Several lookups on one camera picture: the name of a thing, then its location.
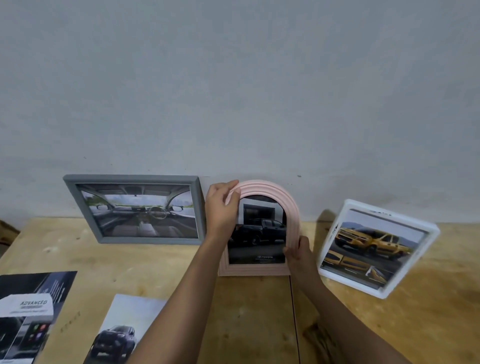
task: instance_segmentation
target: steering wheel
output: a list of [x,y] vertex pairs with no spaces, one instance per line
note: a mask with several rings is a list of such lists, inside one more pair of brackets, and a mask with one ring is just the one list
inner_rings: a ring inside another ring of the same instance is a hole
[[163,209],[162,206],[152,206],[148,209],[148,214],[156,218],[157,220],[163,220],[168,216],[168,213]]

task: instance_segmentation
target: wooden table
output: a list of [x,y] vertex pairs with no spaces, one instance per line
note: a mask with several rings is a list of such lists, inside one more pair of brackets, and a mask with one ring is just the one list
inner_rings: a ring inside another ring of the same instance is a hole
[[[302,225],[315,250],[328,227]],[[480,226],[440,227],[439,240],[388,299],[330,280],[326,284],[413,363],[476,363]],[[79,364],[116,293],[167,299],[196,250],[184,245],[98,244],[83,219],[35,218],[0,260],[0,274],[78,271],[37,363]],[[199,363],[316,363],[313,348],[301,335],[315,317],[315,309],[289,277],[221,277]]]

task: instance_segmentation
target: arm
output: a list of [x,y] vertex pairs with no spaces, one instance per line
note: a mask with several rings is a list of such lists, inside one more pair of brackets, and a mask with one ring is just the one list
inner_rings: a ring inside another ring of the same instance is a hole
[[235,228],[240,192],[225,197],[238,181],[208,190],[207,236],[179,285],[151,324],[128,364],[196,363],[212,304],[218,264]]
[[293,279],[316,307],[350,364],[410,364],[357,319],[323,284],[306,236],[300,238],[298,251],[284,248],[284,252]]

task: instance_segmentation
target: pink arched frame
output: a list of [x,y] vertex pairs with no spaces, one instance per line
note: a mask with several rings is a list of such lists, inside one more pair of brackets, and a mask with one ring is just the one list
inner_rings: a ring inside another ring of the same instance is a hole
[[[240,198],[259,194],[277,201],[287,216],[286,246],[298,249],[300,238],[300,214],[297,204],[288,192],[281,186],[261,180],[252,180],[239,183]],[[233,190],[228,194],[225,203],[230,201]],[[222,254],[219,276],[287,276],[290,274],[286,263],[283,264],[230,264],[228,262],[228,248]]]

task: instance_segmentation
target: gray picture frame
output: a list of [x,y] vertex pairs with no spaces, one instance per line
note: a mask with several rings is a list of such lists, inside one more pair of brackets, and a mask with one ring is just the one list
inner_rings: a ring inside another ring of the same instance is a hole
[[[205,239],[206,218],[204,196],[198,176],[167,176],[167,175],[128,175],[128,174],[67,174],[63,177],[70,193],[75,199],[88,226],[101,244],[179,244],[200,245]],[[104,236],[94,219],[90,207],[87,205],[77,185],[95,184],[168,184],[188,185],[192,195],[193,211],[197,226],[198,238],[170,238],[170,237],[111,237]]]

